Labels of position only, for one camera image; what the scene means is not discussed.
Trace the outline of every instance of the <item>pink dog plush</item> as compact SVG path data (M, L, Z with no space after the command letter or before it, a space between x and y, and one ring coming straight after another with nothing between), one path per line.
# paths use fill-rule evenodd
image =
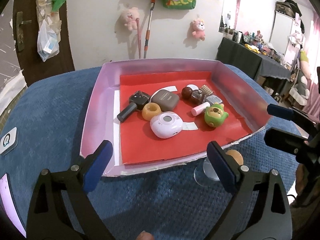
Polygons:
M197 38L197 39L201 39L202 41L204 41L204 21L203 20L193 20L193 29L194 32L192 33L192 35Z
M121 18L124 21L124 26L127 26L129 31L137 29L136 19L139 18L139 12L137 7L124 10L121 13Z

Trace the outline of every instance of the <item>blue tablecloth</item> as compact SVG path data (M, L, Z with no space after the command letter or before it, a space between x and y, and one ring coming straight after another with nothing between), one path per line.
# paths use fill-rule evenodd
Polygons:
M257 83L239 69L228 66L248 82L268 103L275 103ZM19 131L18 145L0 157L0 176L9 174L13 198L27 222L29 202L43 168L64 171L81 162L81 134L89 99L100 67L65 73L30 86L21 97L4 127ZM292 122L273 117L267 128L277 127L299 134ZM288 191L295 179L297 162L292 155L267 147L265 130L233 146L244 163L256 171L277 169ZM117 240L135 239L143 230L156 240L203 239L217 222L231 199L220 183L199 186L193 177L203 160L147 174L123 178L102 178L88 197L100 218ZM253 201L240 219L245 225ZM71 210L67 201L67 210ZM74 213L76 229L81 231Z

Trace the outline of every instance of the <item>red paper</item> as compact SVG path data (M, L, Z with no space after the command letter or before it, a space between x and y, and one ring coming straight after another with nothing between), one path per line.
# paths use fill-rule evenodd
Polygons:
M210 76L211 72L200 71L120 76L121 110L129 104L129 97L138 90L153 95L164 87L176 86L178 91L173 93L180 96L180 101L173 112L184 122L195 122L198 127L198 130L182 130L171 138L160 139L151 130L150 123L142 118L141 112L134 112L120 125L123 164L149 163L188 156L205 151L210 141L215 140L223 146L252 133L244 118L212 83ZM191 114L195 105L181 97L181 90L189 84L199 88L207 85L223 100L224 110L229 113L229 117L222 126L213 129L204 122L204 114L197 117Z

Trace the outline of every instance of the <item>clear glass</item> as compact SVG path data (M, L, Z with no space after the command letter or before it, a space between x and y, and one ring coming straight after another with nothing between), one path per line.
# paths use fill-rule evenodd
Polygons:
M208 157L195 168L194 178L202 187L214 186L220 181Z

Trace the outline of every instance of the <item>pink camera-shaped case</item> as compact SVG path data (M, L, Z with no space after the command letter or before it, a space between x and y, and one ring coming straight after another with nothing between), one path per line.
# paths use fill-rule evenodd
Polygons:
M150 127L156 136L167 139L181 132L183 120L174 112L164 112L150 120Z

